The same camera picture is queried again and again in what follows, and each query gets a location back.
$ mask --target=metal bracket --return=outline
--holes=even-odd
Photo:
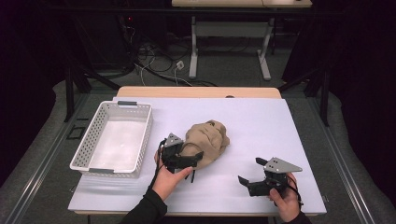
[[[183,140],[181,140],[181,138],[177,137],[176,135],[169,133],[169,136],[166,139],[164,147],[171,147],[177,144],[183,144]]]
[[[301,172],[303,168],[293,165],[289,162],[282,161],[280,158],[273,157],[264,165],[264,171],[275,174],[285,174],[291,172]]]

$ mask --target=forearm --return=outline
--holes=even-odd
[[[290,222],[285,222],[285,224],[312,224],[312,223],[303,212],[300,212],[300,214],[294,220]]]
[[[140,203],[131,210],[120,224],[149,224],[163,217],[166,214],[167,206],[160,196],[149,189],[143,196]]]

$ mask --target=gray carpet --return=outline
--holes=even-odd
[[[267,54],[267,62],[273,77],[271,81],[262,79],[256,50],[260,47],[260,40],[251,40],[245,46],[238,38],[208,38],[200,40],[202,48],[199,51],[197,80],[210,81],[218,86],[245,86],[245,87],[278,87],[282,85],[281,75],[289,58],[295,37],[282,36],[277,40],[276,54]],[[174,45],[169,50],[169,55],[178,58],[186,49],[180,45]],[[190,55],[182,57],[186,67],[177,72],[177,76],[188,80],[188,66]],[[149,58],[142,63],[146,65]],[[170,64],[163,56],[158,56],[152,63],[152,68],[163,70]],[[174,69],[162,72],[163,75],[173,77]],[[162,80],[143,72],[143,82],[140,69],[135,69],[131,74],[113,79],[114,82],[124,85],[147,86],[175,86],[174,82]],[[17,216],[16,222],[20,223],[86,223],[87,218],[67,210],[72,197],[72,189],[80,178],[80,173],[72,171],[69,163],[78,147],[78,130],[72,131],[73,127],[87,127],[93,113],[100,102],[111,100],[116,94],[108,87],[96,80],[91,80],[94,90],[89,95],[76,92],[80,107],[73,119],[63,124],[65,116],[64,83],[60,83],[54,89],[57,92],[57,104],[55,105],[48,122],[44,125],[40,134],[33,142],[14,173],[0,189],[1,219],[5,223],[10,214],[15,214],[13,208],[20,205],[25,208]],[[314,223],[371,223],[361,221],[359,209],[357,209],[350,192],[346,188],[336,167],[336,161],[332,157],[333,146],[329,143],[326,131],[331,132],[343,158],[346,161],[348,171],[354,176],[361,197],[373,216],[375,223],[395,223],[396,214],[394,207],[374,185],[364,167],[350,148],[347,141],[347,131],[340,111],[340,103],[331,95],[329,104],[330,128],[324,128],[318,120],[316,111],[317,100],[305,98],[302,94],[304,84],[296,86],[282,96],[290,106],[298,133],[301,137],[306,156],[311,164],[314,176],[322,195],[326,196],[325,203],[328,213],[317,217],[311,217]],[[43,174],[43,181],[39,183],[37,191],[32,192],[31,201],[24,201],[24,206],[18,203],[24,189],[29,189],[29,179],[35,174],[46,153],[54,148],[56,142],[57,153],[52,157],[50,169]],[[121,216],[92,216],[92,223],[117,223]]]

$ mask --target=table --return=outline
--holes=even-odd
[[[310,0],[172,0],[173,7],[255,7],[255,8],[301,8],[311,7]],[[191,19],[191,61],[189,78],[196,78],[198,64],[197,36],[244,36],[263,37],[262,48],[257,50],[264,80],[271,80],[265,53],[274,26],[268,22],[197,21]]]
[[[90,7],[75,7],[75,6],[58,6],[54,4],[49,4],[46,2],[45,4],[42,2],[37,2],[38,7],[42,10],[43,15],[45,16],[45,20],[51,24],[50,28],[53,30],[50,33],[53,34],[53,43],[56,43],[54,47],[56,49],[61,49],[63,55],[67,60],[65,71],[70,71],[69,69],[77,69],[76,77],[72,78],[71,75],[74,73],[66,72],[66,93],[67,93],[67,115],[65,120],[69,120],[69,118],[74,113],[74,100],[73,100],[73,83],[76,84],[78,89],[81,92],[89,92],[91,90],[91,85],[87,82],[84,74],[90,74],[95,77],[102,83],[106,84],[108,87],[113,90],[118,90],[120,88],[119,85],[101,77],[99,74],[94,71],[88,71],[88,68],[84,68],[83,72],[81,72],[81,64],[76,61],[75,56],[72,52],[70,52],[67,47],[67,40],[64,36],[59,35],[62,32],[59,24],[57,24],[56,20],[53,20],[51,16],[53,15],[66,15],[73,16],[78,14],[111,14],[111,15],[164,15],[164,16],[200,16],[200,17],[217,17],[217,16],[228,16],[228,17],[246,17],[246,18],[290,18],[290,19],[310,19],[313,21],[317,20],[340,20],[344,17],[344,12],[340,11],[304,11],[304,10],[289,10],[296,7],[305,7],[303,3],[311,4],[310,0],[302,0],[295,1],[293,5],[290,5],[290,1],[293,0],[262,0],[265,3],[264,6],[273,5],[274,7],[283,7],[284,5],[289,5],[290,7],[287,10],[263,10],[264,7],[217,7],[217,8],[208,8],[208,7],[171,7],[171,8],[134,8],[134,7],[98,7],[98,6],[90,6]]]
[[[230,95],[235,98],[224,98]],[[277,208],[269,200],[249,197],[247,188],[237,179],[241,175],[250,181],[263,180],[262,167],[255,163],[255,157],[269,160],[273,156],[304,169],[295,174],[305,204],[303,211],[308,215],[326,213],[289,109],[277,89],[123,87],[114,100],[152,104],[154,121],[140,176],[84,175],[69,210],[86,215],[127,213],[141,200],[151,181],[159,141],[170,131],[183,136],[193,123],[211,118],[224,123],[231,144],[216,162],[196,172],[193,183],[186,180],[177,186],[165,201],[169,216],[276,215]],[[255,132],[237,128],[245,125]]]

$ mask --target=white table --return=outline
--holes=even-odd
[[[311,7],[310,0],[172,0],[173,7],[255,7],[302,8]],[[189,78],[196,78],[198,64],[197,36],[263,37],[262,48],[257,50],[264,80],[271,80],[265,53],[273,30],[274,19],[268,22],[196,21],[191,19],[191,62]]]
[[[241,88],[241,92],[246,90],[248,88]],[[303,171],[295,176],[304,201],[303,211],[311,216],[326,213],[285,100],[166,97],[116,97],[114,100],[152,104],[154,121],[140,176],[126,179],[84,175],[69,210],[78,214],[127,213],[142,199],[153,177],[153,158],[160,141],[169,133],[184,137],[192,124],[216,119],[227,127],[231,144],[214,163],[196,172],[193,183],[188,179],[177,186],[165,201],[168,215],[275,216],[277,208],[273,203],[265,197],[250,197],[248,189],[238,182],[239,175],[252,182],[264,179],[256,157],[266,160],[279,157],[302,167]]]

